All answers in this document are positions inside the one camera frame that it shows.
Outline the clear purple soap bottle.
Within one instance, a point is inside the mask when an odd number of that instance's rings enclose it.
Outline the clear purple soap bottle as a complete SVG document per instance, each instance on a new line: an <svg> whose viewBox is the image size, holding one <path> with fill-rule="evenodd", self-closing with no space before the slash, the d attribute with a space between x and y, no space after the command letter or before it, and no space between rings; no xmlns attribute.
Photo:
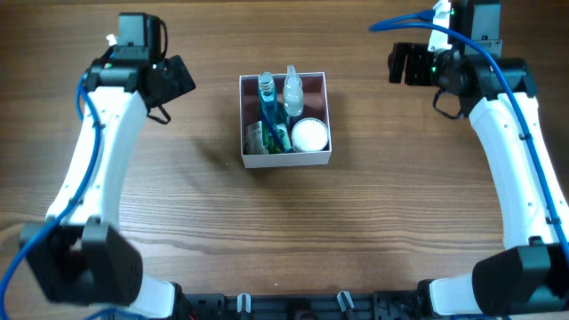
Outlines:
<svg viewBox="0 0 569 320"><path fill-rule="evenodd" d="M304 109L302 81L294 65L287 66L283 89L284 111L289 117L298 117Z"/></svg>

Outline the cotton buds round container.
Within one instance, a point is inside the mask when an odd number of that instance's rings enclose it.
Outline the cotton buds round container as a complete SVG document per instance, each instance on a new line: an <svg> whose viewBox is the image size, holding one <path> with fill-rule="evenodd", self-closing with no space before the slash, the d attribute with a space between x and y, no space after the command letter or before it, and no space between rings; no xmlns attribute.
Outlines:
<svg viewBox="0 0 569 320"><path fill-rule="evenodd" d="M296 152L322 151L328 142L327 126L317 118L303 118L293 127L292 143Z"/></svg>

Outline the blue disposable razor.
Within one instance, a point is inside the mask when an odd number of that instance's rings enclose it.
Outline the blue disposable razor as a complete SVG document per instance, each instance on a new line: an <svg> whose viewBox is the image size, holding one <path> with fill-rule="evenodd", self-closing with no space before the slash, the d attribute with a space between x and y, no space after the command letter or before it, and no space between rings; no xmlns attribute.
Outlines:
<svg viewBox="0 0 569 320"><path fill-rule="evenodd" d="M280 137L279 133L276 130L276 127L270 123L264 111L260 112L260 118L261 121L264 122L266 127L268 128L268 131L272 136L273 141L278 145L280 152L285 154L292 153L293 149L291 147L288 148L285 146L285 144L283 143L283 139Z"/></svg>

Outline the black mounting rail base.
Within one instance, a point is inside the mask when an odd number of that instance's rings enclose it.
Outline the black mounting rail base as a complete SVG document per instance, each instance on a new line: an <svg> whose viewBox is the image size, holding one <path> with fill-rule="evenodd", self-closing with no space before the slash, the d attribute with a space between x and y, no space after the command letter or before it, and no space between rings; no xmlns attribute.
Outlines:
<svg viewBox="0 0 569 320"><path fill-rule="evenodd" d="M190 320L438 319L415 291L322 295L188 294Z"/></svg>

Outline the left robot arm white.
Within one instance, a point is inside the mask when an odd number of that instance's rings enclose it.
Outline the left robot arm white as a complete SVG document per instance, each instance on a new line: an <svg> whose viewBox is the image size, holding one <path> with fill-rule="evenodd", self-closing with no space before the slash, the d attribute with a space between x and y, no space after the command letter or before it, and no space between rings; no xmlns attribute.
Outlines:
<svg viewBox="0 0 569 320"><path fill-rule="evenodd" d="M120 234L119 203L149 111L195 87L180 56L96 60L80 79L84 115L68 172L44 223L22 229L16 257L28 263L48 301L101 305L139 319L190 317L180 286L146 274L140 253Z"/></svg>

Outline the green white small carton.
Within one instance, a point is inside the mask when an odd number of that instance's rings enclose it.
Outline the green white small carton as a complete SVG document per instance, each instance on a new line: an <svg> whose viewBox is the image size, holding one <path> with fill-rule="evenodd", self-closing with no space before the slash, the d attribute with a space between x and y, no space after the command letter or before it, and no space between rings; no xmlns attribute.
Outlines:
<svg viewBox="0 0 569 320"><path fill-rule="evenodd" d="M276 133L278 134L279 141L281 142L284 153L290 153L292 150L292 143L288 134L288 129L285 124L276 125Z"/></svg>

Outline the teal liquid bottle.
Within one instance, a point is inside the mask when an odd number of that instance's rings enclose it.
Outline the teal liquid bottle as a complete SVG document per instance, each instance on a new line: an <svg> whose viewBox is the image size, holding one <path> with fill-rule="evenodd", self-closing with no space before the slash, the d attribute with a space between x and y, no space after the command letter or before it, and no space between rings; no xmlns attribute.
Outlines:
<svg viewBox="0 0 569 320"><path fill-rule="evenodd" d="M273 75L266 71L258 76L260 108L270 124L284 124L285 114L277 101L277 89Z"/></svg>

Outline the white cardboard box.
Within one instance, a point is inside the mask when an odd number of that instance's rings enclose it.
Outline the white cardboard box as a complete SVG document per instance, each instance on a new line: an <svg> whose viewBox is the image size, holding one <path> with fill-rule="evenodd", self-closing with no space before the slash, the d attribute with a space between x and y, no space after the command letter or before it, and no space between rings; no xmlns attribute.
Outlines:
<svg viewBox="0 0 569 320"><path fill-rule="evenodd" d="M303 83L305 102L304 115L317 118L326 124L328 131L327 145L323 150L317 152L249 155L245 150L246 127L260 121L260 116L258 115L258 108L260 106L258 75L241 75L239 77L240 139L241 157L243 158L245 168L328 164L333 151L333 143L325 73L299 73L299 77Z"/></svg>

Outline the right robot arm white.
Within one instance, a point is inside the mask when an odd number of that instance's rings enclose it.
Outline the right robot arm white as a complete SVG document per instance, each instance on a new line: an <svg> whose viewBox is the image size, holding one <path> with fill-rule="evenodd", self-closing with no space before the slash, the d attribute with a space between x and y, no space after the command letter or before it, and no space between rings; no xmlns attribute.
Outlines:
<svg viewBox="0 0 569 320"><path fill-rule="evenodd" d="M421 316L513 316L568 309L568 206L542 138L533 76L521 58L463 45L396 43L389 80L459 98L499 198L504 250L463 275L420 282Z"/></svg>

